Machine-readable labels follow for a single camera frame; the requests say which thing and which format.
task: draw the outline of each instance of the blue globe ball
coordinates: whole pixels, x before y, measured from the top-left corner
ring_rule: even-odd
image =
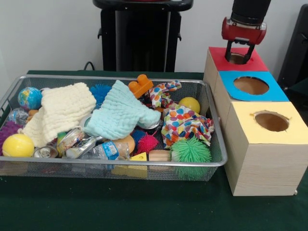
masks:
[[[18,94],[18,103],[25,110],[38,110],[41,107],[42,93],[36,88],[24,88]]]

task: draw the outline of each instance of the wire basket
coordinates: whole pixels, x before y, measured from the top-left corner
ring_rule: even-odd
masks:
[[[0,125],[2,126],[9,112],[19,107],[17,95],[25,87],[57,88],[84,82],[89,87],[102,83],[112,86],[114,77],[78,77],[78,76],[36,76],[20,77],[10,86],[0,101]],[[128,85],[135,79],[120,78]],[[156,86],[170,79],[155,79]],[[115,161],[115,160],[81,160],[60,158],[11,158],[0,156],[0,176],[32,176],[32,177],[71,177],[71,178],[105,178],[105,179],[147,179],[147,180],[204,180],[211,179],[216,169],[227,162],[227,153],[221,134],[218,116],[209,86],[199,80],[181,80],[182,88],[170,92],[174,101],[184,97],[196,98],[201,106],[201,115],[214,120],[215,132],[212,134],[210,163],[184,162],[149,162],[149,161]],[[162,136],[157,133],[159,145],[163,149]],[[184,177],[183,171],[197,171],[202,174],[199,179]]]

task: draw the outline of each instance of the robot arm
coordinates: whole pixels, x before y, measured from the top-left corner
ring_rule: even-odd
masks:
[[[243,58],[247,63],[256,45],[265,37],[267,25],[263,22],[271,0],[234,0],[231,17],[222,23],[221,35],[228,41],[225,58],[230,61],[232,43],[248,45]]]

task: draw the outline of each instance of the red square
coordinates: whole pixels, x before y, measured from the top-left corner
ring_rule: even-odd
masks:
[[[210,53],[218,71],[269,71],[258,55],[253,51],[250,60],[246,64],[232,64],[225,58],[226,48],[209,47]],[[232,53],[245,55],[248,48],[231,48]]]

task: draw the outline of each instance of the circular hole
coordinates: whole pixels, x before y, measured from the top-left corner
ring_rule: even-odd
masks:
[[[263,95],[270,89],[266,82],[256,77],[239,77],[233,83],[237,89],[251,95]]]
[[[244,64],[244,56],[242,54],[238,54],[238,53],[231,53],[229,63],[243,65]]]
[[[255,115],[256,122],[270,131],[285,131],[289,120],[276,112],[259,112]]]

